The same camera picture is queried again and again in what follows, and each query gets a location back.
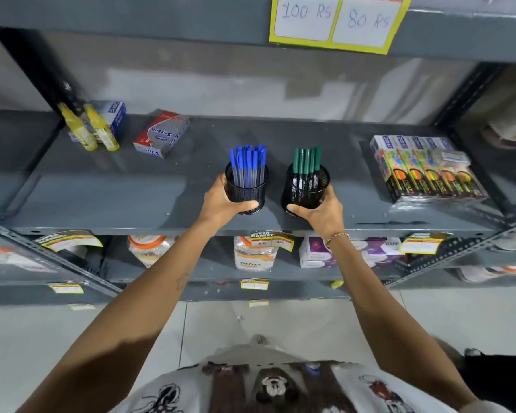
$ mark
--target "glue bottle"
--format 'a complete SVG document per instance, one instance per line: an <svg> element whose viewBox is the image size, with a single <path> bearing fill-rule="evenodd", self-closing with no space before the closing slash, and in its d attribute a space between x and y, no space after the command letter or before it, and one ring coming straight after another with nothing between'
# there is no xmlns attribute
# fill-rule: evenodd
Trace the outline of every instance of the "glue bottle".
<svg viewBox="0 0 516 413"><path fill-rule="evenodd" d="M84 104L84 110L88 114L89 122L96 131L96 135L101 139L103 145L108 151L113 152L119 148L119 144L115 136L111 132L109 125L103 117L91 106L91 104Z"/></svg>
<svg viewBox="0 0 516 413"><path fill-rule="evenodd" d="M83 121L79 117L76 117L75 113L69 110L69 107L67 107L65 103L59 103L58 107L65 119L65 123L75 136L80 139L84 149L87 151L95 151L97 149L96 138L88 131Z"/></svg>

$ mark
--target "black mesh pen holder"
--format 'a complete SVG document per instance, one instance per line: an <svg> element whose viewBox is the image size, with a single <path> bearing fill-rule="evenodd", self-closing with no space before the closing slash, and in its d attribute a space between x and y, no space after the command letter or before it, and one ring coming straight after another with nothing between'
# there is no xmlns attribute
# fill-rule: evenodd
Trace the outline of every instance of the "black mesh pen holder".
<svg viewBox="0 0 516 413"><path fill-rule="evenodd" d="M242 211L239 214L250 215L260 211L266 202L266 186L269 179L269 171L267 165L264 166L265 172L263 176L263 183L254 188L237 187L233 180L233 168L231 163L226 166L226 194L227 198L233 202L242 201L258 201L258 207L249 211Z"/></svg>
<svg viewBox="0 0 516 413"><path fill-rule="evenodd" d="M316 209L321 204L321 199L325 193L325 188L331 182L331 177L323 165L319 169L319 180L316 191L308 191L304 188L298 188L298 179L296 185L293 183L292 165L287 170L287 180L285 181L285 188L281 196L281 207L285 209L291 216L298 217L293 212L287 210L288 204L296 204L307 209Z"/></svg>

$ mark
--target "white floor tile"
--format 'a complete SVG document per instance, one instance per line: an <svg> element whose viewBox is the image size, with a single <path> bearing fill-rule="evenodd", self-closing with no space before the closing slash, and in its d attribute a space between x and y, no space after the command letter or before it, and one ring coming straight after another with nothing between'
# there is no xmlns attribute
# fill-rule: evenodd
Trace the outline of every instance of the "white floor tile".
<svg viewBox="0 0 516 413"><path fill-rule="evenodd" d="M516 355L516 287L402 290L407 310L459 352Z"/></svg>
<svg viewBox="0 0 516 413"><path fill-rule="evenodd" d="M393 292L402 303L398 291ZM333 359L376 365L348 300L188 303L181 366L192 365L219 348L246 344L254 334L308 360Z"/></svg>
<svg viewBox="0 0 516 413"><path fill-rule="evenodd" d="M0 307L0 413L30 396L102 307Z"/></svg>
<svg viewBox="0 0 516 413"><path fill-rule="evenodd" d="M165 328L158 336L132 391L137 390L161 374L179 368L181 340L184 331L186 302L179 302Z"/></svg>

